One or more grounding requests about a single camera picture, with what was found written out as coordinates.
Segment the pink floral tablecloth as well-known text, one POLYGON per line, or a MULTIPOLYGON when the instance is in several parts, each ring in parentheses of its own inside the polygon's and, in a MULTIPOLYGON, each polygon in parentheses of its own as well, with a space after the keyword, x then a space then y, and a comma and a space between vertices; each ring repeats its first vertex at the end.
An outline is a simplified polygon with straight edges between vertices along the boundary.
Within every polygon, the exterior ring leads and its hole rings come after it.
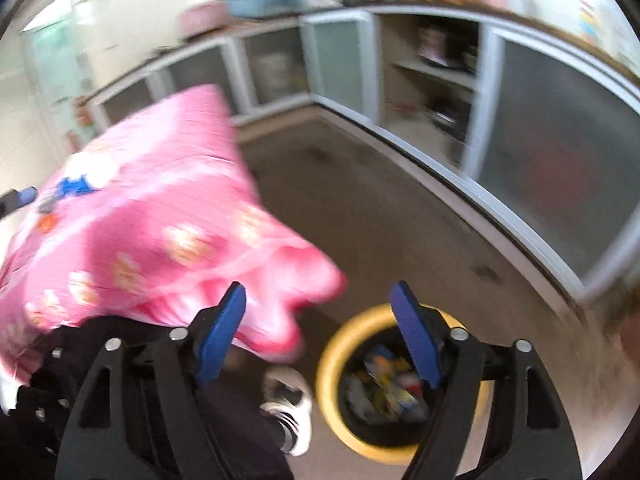
POLYGON ((285 361, 297 310, 334 299, 346 278, 262 206, 228 104, 202 84, 109 128, 47 180, 2 262, 1 366, 26 382, 39 338, 97 316, 186 326, 234 282, 246 291, 235 343, 285 361), (80 176, 96 192, 55 198, 80 176))

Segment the floral glass door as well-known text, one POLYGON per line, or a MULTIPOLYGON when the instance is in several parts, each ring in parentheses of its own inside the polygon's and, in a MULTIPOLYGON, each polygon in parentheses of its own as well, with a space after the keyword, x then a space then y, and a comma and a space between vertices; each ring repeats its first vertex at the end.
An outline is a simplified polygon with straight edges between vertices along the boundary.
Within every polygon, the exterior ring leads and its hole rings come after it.
POLYGON ((47 23, 32 20, 21 40, 50 129, 66 151, 79 152, 96 135, 77 114, 78 103, 93 92, 94 80, 72 14, 47 23))

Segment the white black sneaker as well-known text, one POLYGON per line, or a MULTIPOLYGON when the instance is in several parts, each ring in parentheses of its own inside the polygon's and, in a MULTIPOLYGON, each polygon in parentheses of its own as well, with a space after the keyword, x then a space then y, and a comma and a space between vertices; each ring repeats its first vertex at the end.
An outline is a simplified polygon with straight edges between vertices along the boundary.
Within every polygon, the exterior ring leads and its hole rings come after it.
POLYGON ((262 395, 264 402, 260 409, 282 430, 280 450, 293 457, 307 453, 314 402, 303 375, 292 367, 271 367, 262 378, 262 395))

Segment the blue plastic basin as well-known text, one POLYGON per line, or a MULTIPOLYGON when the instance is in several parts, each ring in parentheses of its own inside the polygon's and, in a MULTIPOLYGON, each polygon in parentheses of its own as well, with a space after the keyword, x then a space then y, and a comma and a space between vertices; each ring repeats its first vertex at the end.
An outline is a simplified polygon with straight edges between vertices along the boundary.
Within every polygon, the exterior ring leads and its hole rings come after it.
POLYGON ((271 20, 336 9, 343 6, 343 0, 228 0, 228 12, 242 20, 271 20))

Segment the blue glove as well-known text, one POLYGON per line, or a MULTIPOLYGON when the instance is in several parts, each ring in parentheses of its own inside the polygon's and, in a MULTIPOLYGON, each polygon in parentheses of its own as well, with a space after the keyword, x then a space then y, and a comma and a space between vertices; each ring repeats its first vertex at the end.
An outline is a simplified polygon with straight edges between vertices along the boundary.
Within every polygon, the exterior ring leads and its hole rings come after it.
POLYGON ((66 197, 83 196, 96 192, 96 188, 87 180, 86 176, 65 177, 58 181, 54 196, 57 200, 64 200, 66 197))

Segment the kitchen counter cabinet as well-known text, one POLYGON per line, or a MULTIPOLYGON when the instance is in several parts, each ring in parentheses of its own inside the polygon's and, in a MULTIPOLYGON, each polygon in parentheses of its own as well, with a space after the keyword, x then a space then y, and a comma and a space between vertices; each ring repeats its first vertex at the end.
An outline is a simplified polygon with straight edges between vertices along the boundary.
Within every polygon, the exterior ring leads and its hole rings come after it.
POLYGON ((639 81, 565 32, 432 4, 243 24, 172 49, 88 101, 100 130, 218 84, 249 125, 307 105, 414 160, 589 304, 639 259, 639 81))

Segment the yellow rimmed trash bin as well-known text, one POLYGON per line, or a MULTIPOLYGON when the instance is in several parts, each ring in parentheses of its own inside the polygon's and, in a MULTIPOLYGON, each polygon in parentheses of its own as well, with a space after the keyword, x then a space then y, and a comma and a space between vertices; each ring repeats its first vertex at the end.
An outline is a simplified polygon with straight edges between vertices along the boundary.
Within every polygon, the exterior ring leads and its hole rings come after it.
POLYGON ((355 315, 331 337, 316 374, 324 420, 344 445, 386 465, 407 465, 435 409, 389 304, 355 315))

